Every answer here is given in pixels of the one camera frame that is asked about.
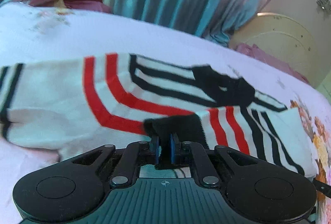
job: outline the black stripe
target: black stripe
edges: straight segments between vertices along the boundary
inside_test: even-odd
[[[247,112],[247,108],[240,107],[240,112],[252,130],[252,137],[253,137],[254,145],[256,147],[257,158],[259,158],[263,161],[266,161],[265,152],[264,152],[264,144],[263,144],[263,134],[262,134],[260,128],[258,127],[256,122],[252,119],[252,117],[249,115],[249,113]]]
[[[259,99],[257,97],[254,97],[253,102],[256,103],[257,105],[260,105],[262,107],[265,107],[265,108],[270,109],[275,112],[282,112],[282,111],[287,110],[287,107],[282,107],[282,108],[275,107],[267,102],[262,101],[261,99]]]
[[[7,71],[8,71],[8,67],[3,67],[3,68],[1,69],[1,75],[0,75],[0,91],[1,91],[1,87],[2,87],[3,81],[5,80],[5,76],[6,76]]]
[[[276,139],[271,134],[269,134],[267,132],[267,130],[265,130],[263,128],[263,126],[261,124],[261,121],[260,121],[260,118],[259,118],[259,113],[255,110],[252,110],[252,115],[253,115],[254,119],[259,123],[259,125],[263,129],[263,131],[265,131],[269,135],[269,138],[271,140],[271,151],[272,151],[272,159],[273,159],[274,164],[285,168],[282,165],[282,162],[280,161],[279,148],[278,148],[278,144],[277,144]]]
[[[155,62],[155,63],[164,64],[166,66],[176,67],[176,68],[180,68],[180,69],[183,69],[183,70],[192,70],[192,67],[183,67],[183,66],[178,66],[176,64],[169,64],[169,63],[166,63],[164,61],[155,60],[155,59],[152,59],[152,58],[149,58],[149,57],[146,57],[146,56],[142,56],[142,55],[137,55],[137,56],[140,57],[140,58],[150,60],[150,61]]]
[[[255,89],[243,78],[233,79],[219,74],[210,66],[194,67],[192,70],[197,86],[216,101],[217,107],[248,107],[252,103]]]
[[[270,98],[270,99],[276,101],[278,104],[280,104],[280,105],[286,107],[285,104],[279,102],[276,98],[272,97],[271,95],[268,95],[268,94],[266,94],[266,93],[260,92],[260,91],[258,91],[258,90],[255,90],[255,92],[258,92],[258,93],[261,94],[261,95],[267,96],[268,98]]]
[[[272,133],[272,134],[273,134],[273,135],[279,140],[279,142],[280,142],[280,144],[281,144],[281,146],[282,146],[282,150],[283,150],[283,152],[284,152],[284,155],[285,155],[285,158],[286,158],[287,162],[288,162],[290,165],[294,166],[294,167],[297,169],[297,172],[298,172],[299,174],[301,174],[301,175],[304,176],[304,175],[305,175],[305,171],[303,170],[303,168],[302,168],[299,164],[295,163],[295,162],[292,160],[291,156],[288,154],[288,152],[287,152],[287,150],[286,150],[286,148],[285,148],[285,146],[284,146],[282,140],[280,140],[278,134],[276,133],[274,127],[272,126],[272,123],[271,123],[271,121],[270,121],[270,119],[269,119],[267,113],[266,113],[266,112],[261,112],[261,115],[262,115],[262,117],[264,118],[265,122],[267,123],[268,128],[269,128],[269,130],[271,131],[271,133]]]
[[[160,88],[158,86],[149,84],[147,81],[139,78],[138,76],[135,75],[135,69],[138,68],[137,64],[137,56],[136,55],[131,55],[131,60],[130,60],[130,75],[131,75],[131,80],[133,83],[137,84],[141,89],[149,92],[156,93],[161,96],[168,96],[172,98],[177,98],[180,100],[192,102],[195,104],[199,104],[205,107],[215,107],[216,103],[212,101],[208,101],[206,99],[190,95],[187,93],[183,92],[177,92],[175,90],[168,90],[164,88]]]
[[[149,67],[142,66],[141,64],[137,64],[137,68],[140,69],[145,75],[148,75],[148,76],[159,77],[162,79],[168,79],[168,80],[172,80],[172,81],[179,82],[182,84],[197,86],[195,79],[188,79],[186,77],[182,77],[182,76],[174,74],[174,73],[161,71],[161,70],[157,70],[157,69],[151,69]]]
[[[175,169],[172,169],[173,174],[175,175],[175,178],[178,178],[178,174],[176,173]]]
[[[186,174],[184,173],[182,168],[179,168],[179,170],[182,172],[183,176],[186,178]]]
[[[18,64],[16,66],[15,75],[12,79],[12,82],[11,82],[11,85],[10,85],[10,88],[9,88],[9,92],[7,94],[4,105],[3,105],[3,107],[0,111],[0,121],[4,123],[3,129],[2,129],[2,135],[5,139],[7,139],[8,129],[9,129],[10,124],[11,124],[9,119],[8,119],[7,109],[9,109],[10,104],[12,102],[12,99],[14,97],[16,86],[17,86],[17,83],[19,81],[19,75],[22,72],[22,69],[23,69],[23,64]]]

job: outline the cream wall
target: cream wall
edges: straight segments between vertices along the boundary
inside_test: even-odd
[[[331,104],[331,72],[326,75],[325,79],[317,87],[317,90],[323,94]]]
[[[331,70],[331,16],[318,13],[316,0],[271,0],[264,12],[284,14],[300,22],[315,39],[319,61],[318,81]]]

